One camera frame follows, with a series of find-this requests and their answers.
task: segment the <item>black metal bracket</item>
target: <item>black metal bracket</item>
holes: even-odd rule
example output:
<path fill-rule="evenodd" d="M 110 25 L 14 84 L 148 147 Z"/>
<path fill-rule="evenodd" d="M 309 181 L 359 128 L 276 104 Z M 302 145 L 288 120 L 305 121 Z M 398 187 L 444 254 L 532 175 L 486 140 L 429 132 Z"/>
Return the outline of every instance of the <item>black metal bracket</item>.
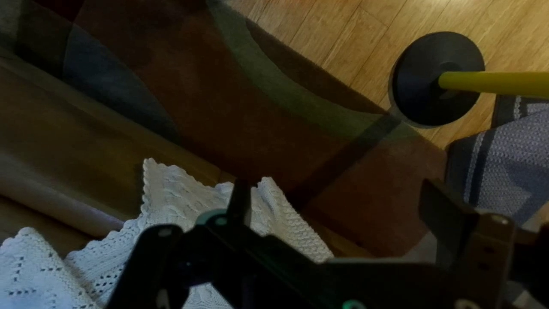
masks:
<path fill-rule="evenodd" d="M 225 214 L 184 233 L 146 230 L 108 307 L 182 307 L 189 288 L 211 283 L 233 307 L 492 309 L 508 279 L 547 302 L 547 226 L 530 233 L 501 214 L 479 214 L 431 181 L 420 214 L 448 259 L 439 264 L 333 259 L 316 264 L 245 224 L 251 188 L 237 181 Z"/>

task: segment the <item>white lace fabric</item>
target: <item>white lace fabric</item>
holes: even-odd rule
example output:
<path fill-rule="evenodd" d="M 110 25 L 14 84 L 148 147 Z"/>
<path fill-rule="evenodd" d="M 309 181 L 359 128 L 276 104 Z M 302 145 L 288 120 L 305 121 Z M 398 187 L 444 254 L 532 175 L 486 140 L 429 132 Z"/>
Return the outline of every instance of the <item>white lace fabric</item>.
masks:
<path fill-rule="evenodd" d="M 105 307 L 124 262 L 142 230 L 175 223 L 190 230 L 199 214 L 225 209 L 232 183 L 208 187 L 178 166 L 144 159 L 141 214 L 60 259 L 33 228 L 22 228 L 0 247 L 0 307 L 88 309 Z M 293 211 L 273 178 L 252 188 L 252 230 L 276 235 L 316 262 L 333 257 L 317 233 Z M 184 307 L 230 307 L 211 286 L 190 290 Z"/>

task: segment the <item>black object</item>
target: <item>black object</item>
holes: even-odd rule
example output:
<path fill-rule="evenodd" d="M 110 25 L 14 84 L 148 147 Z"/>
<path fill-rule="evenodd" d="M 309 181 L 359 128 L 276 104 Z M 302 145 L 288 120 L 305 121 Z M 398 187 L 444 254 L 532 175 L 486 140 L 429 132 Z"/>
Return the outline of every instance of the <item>black object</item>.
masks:
<path fill-rule="evenodd" d="M 146 230 L 108 309 L 182 307 L 189 288 L 213 286 L 233 307 L 321 309 L 494 309 L 508 279 L 549 303 L 549 226 L 530 233 L 501 214 L 479 214 L 426 181 L 420 214 L 439 238 L 443 264 L 309 260 L 276 236 L 244 224 L 249 187 L 237 183 L 227 214 L 184 233 L 175 224 Z"/>
<path fill-rule="evenodd" d="M 391 77 L 393 101 L 400 111 L 422 125 L 443 125 L 463 116 L 480 94 L 441 89 L 439 75 L 450 70 L 484 70 L 482 53 L 467 36 L 432 32 L 412 42 Z"/>

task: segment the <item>yellow handle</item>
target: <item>yellow handle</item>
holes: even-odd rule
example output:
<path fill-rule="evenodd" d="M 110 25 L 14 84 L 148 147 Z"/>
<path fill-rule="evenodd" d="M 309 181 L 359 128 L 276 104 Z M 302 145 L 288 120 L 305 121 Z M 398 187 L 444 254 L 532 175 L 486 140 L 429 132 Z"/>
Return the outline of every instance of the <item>yellow handle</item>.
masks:
<path fill-rule="evenodd" d="M 549 97 L 549 72 L 444 72 L 443 89 Z"/>

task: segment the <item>plunger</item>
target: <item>plunger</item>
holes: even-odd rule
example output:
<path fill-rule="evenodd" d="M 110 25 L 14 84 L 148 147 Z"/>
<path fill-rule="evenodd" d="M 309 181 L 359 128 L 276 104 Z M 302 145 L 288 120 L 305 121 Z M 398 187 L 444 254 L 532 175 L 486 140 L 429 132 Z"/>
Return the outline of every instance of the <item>plunger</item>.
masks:
<path fill-rule="evenodd" d="M 463 116 L 480 92 L 549 97 L 549 72 L 484 72 L 477 44 L 458 32 L 432 32 L 398 58 L 391 80 L 400 111 L 422 125 Z"/>

